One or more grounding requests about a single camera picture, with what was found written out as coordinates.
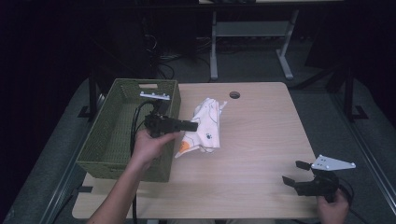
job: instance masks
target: black wire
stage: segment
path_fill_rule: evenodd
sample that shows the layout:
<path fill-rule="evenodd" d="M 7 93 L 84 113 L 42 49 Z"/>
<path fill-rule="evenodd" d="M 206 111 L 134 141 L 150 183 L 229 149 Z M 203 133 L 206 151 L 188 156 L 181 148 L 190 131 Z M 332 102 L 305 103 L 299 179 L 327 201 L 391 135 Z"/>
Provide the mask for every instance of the black wire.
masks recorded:
<path fill-rule="evenodd" d="M 136 127 L 136 123 L 137 123 L 137 120 L 139 118 L 140 110 L 142 109 L 142 107 L 144 105 L 153 105 L 153 106 L 155 106 L 154 103 L 155 103 L 154 101 L 145 101 L 142 104 L 140 104 L 136 108 L 136 110 L 134 111 L 134 117 L 133 117 L 132 125 L 131 125 L 132 126 L 131 127 L 131 144 L 130 144 L 131 157 L 134 154 L 134 143 L 135 143 L 135 140 L 136 140 L 137 130 L 139 130 L 140 126 L 143 124 L 143 121 L 141 121 L 140 124 Z M 134 195 L 134 200 L 132 201 L 132 216 L 133 216 L 134 224 L 137 224 L 137 212 L 136 212 L 136 210 L 137 210 L 136 209 L 137 200 L 136 200 L 136 195 L 137 194 Z"/>
<path fill-rule="evenodd" d="M 209 67 L 209 74 L 210 74 L 210 63 L 207 62 L 205 59 L 200 58 L 200 57 L 196 57 L 196 59 L 199 59 L 199 60 L 203 61 Z M 209 77 L 209 80 L 207 81 L 207 83 L 210 83 L 211 81 L 213 81 L 212 77 Z"/>
<path fill-rule="evenodd" d="M 179 56 L 171 58 L 171 59 L 162 59 L 162 63 L 170 63 L 172 61 L 179 60 L 179 59 L 181 59 L 183 57 L 185 57 L 185 56 L 179 55 Z"/>
<path fill-rule="evenodd" d="M 294 221 L 294 222 L 299 223 L 299 224 L 308 224 L 307 222 L 303 222 L 303 221 L 300 221 L 300 220 L 297 220 L 297 219 L 292 219 L 291 221 Z"/>
<path fill-rule="evenodd" d="M 236 54 L 245 51 L 247 49 L 248 49 L 248 44 L 246 43 L 246 41 L 240 41 L 240 37 L 232 37 L 228 39 L 228 44 L 219 43 L 219 49 L 216 51 L 216 53 Z"/>
<path fill-rule="evenodd" d="M 67 198 L 66 202 L 64 202 L 64 204 L 62 204 L 61 208 L 59 209 L 58 213 L 56 214 L 55 218 L 53 219 L 52 223 L 55 223 L 56 220 L 58 219 L 59 215 L 62 213 L 62 211 L 66 208 L 67 204 L 73 199 L 73 197 L 76 195 L 75 191 L 78 191 L 78 189 L 82 186 L 82 182 L 81 184 L 78 185 L 78 187 L 76 187 L 75 189 L 72 190 L 72 192 L 70 193 L 69 197 Z"/>
<path fill-rule="evenodd" d="M 338 177 L 338 178 L 340 180 L 344 181 L 349 186 L 350 192 L 347 191 L 347 189 L 344 186 L 340 185 L 342 190 L 346 190 L 346 192 L 349 193 L 350 199 L 348 199 L 348 202 L 349 202 L 349 207 L 350 207 L 352 205 L 353 199 L 355 198 L 355 190 L 353 190 L 352 185 L 349 182 L 347 182 L 344 178 L 341 178 L 341 177 Z"/>
<path fill-rule="evenodd" d="M 349 208 L 349 211 L 353 214 L 353 215 L 355 215 L 355 217 L 357 217 L 358 219 L 360 219 L 363 223 L 365 223 L 365 224 L 369 224 L 369 222 L 364 218 L 364 217 L 362 217 L 361 215 L 359 215 L 355 210 L 353 210 L 352 208 Z"/>
<path fill-rule="evenodd" d="M 158 68 L 158 72 L 160 73 L 160 75 L 162 75 L 162 77 L 163 77 L 164 79 L 173 79 L 173 78 L 175 77 L 175 69 L 174 69 L 173 67 L 171 67 L 171 66 L 168 65 L 168 64 L 164 64 L 164 63 L 159 63 L 158 65 L 167 67 L 167 68 L 169 68 L 169 69 L 172 71 L 172 76 L 167 77 L 166 74 L 163 72 L 163 70 L 161 70 L 161 68 L 159 67 L 159 68 Z"/>

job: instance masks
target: hand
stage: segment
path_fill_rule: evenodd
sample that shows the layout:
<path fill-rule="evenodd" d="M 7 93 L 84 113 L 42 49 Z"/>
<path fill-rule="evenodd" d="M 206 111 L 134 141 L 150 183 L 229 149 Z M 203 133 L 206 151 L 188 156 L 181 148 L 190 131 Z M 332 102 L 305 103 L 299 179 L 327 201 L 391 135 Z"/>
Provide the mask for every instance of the hand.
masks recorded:
<path fill-rule="evenodd" d="M 340 189 L 335 192 L 333 203 L 328 203 L 323 196 L 318 196 L 317 201 L 318 216 L 322 224 L 344 223 L 347 217 L 349 203 Z"/>
<path fill-rule="evenodd" d="M 167 133 L 158 138 L 152 138 L 148 130 L 139 131 L 136 134 L 134 153 L 130 164 L 139 165 L 143 170 L 147 170 L 152 160 L 161 156 L 163 146 L 178 136 L 179 133 Z"/>

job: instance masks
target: gray carpet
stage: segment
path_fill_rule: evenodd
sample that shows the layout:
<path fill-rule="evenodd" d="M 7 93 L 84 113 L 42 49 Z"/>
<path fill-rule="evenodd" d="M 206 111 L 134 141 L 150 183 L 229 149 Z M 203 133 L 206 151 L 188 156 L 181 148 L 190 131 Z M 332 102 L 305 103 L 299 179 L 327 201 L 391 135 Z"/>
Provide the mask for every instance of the gray carpet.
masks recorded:
<path fill-rule="evenodd" d="M 292 42 L 287 58 L 295 78 L 286 80 L 275 54 L 280 41 L 281 39 L 262 41 L 259 47 L 257 43 L 246 44 L 235 53 L 224 53 L 224 51 L 219 54 L 217 82 L 279 81 L 294 86 L 320 71 L 317 68 L 304 66 L 310 43 Z M 203 53 L 199 55 L 200 59 L 182 58 L 167 64 L 175 70 L 174 79 L 180 83 L 207 82 L 210 77 L 208 56 L 208 53 Z M 161 69 L 166 75 L 171 76 L 172 72 L 168 67 L 161 66 Z M 365 144 L 371 149 L 390 184 L 395 186 L 396 163 L 393 162 L 393 158 L 396 158 L 395 129 L 375 105 L 370 92 L 358 81 L 355 81 L 354 103 L 363 107 L 369 119 L 356 120 L 353 124 L 346 121 L 337 103 L 342 102 L 342 93 L 335 95 L 327 93 L 324 90 L 327 80 L 323 78 L 301 91 L 290 91 L 314 153 L 316 156 L 323 154 L 343 161 L 354 161 L 357 164 L 356 169 L 337 172 L 355 190 L 352 209 L 368 223 L 396 223 L 396 216 L 383 190 L 376 183 L 369 163 L 362 156 L 361 143 L 356 141 L 356 136 L 351 131 L 356 129 L 361 133 Z M 48 217 L 55 217 L 58 212 L 59 216 L 55 223 L 84 222 L 74 219 L 71 215 L 76 196 L 67 201 L 85 175 L 78 166 L 68 163 L 73 158 L 73 153 L 78 151 L 79 144 L 91 127 L 87 119 L 78 118 L 79 110 L 84 105 L 88 105 L 87 81 L 81 84 L 69 107 L 64 111 L 35 169 L 15 201 L 10 218 L 5 223 L 39 223 L 40 220 L 43 223 L 51 223 L 52 219 Z M 63 183 L 60 181 L 66 168 L 72 173 Z M 64 208 L 48 207 L 53 195 L 55 199 L 60 199 L 58 204 L 65 204 Z M 278 220 L 277 223 L 295 222 Z M 346 223 L 363 222 L 349 213 Z"/>

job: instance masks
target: white cloth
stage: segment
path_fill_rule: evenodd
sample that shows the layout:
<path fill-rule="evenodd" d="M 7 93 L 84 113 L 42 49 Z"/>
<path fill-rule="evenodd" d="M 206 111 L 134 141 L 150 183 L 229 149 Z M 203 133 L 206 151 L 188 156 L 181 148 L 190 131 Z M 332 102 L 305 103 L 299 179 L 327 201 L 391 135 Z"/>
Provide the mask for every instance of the white cloth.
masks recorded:
<path fill-rule="evenodd" d="M 219 106 L 219 102 L 206 98 L 195 108 L 192 122 L 198 123 L 196 132 L 185 132 L 178 153 L 175 158 L 186 152 L 200 148 L 203 152 L 213 152 L 220 147 L 219 140 L 219 115 L 222 108 L 227 104 Z"/>

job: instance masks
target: green plastic basket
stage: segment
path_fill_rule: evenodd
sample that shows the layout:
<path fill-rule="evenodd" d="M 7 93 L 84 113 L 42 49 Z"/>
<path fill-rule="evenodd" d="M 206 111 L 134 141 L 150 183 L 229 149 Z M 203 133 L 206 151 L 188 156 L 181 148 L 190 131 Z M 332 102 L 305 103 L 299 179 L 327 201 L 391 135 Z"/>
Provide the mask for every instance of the green plastic basket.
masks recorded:
<path fill-rule="evenodd" d="M 99 111 L 92 129 L 78 155 L 77 164 L 95 178 L 117 179 L 130 159 L 131 127 L 134 110 L 149 98 L 144 91 L 166 94 L 171 98 L 166 115 L 177 119 L 180 109 L 180 91 L 175 80 L 148 80 L 118 78 L 114 81 Z M 152 110 L 144 105 L 137 124 Z M 163 154 L 153 161 L 143 181 L 169 180 L 175 141 L 164 146 Z"/>

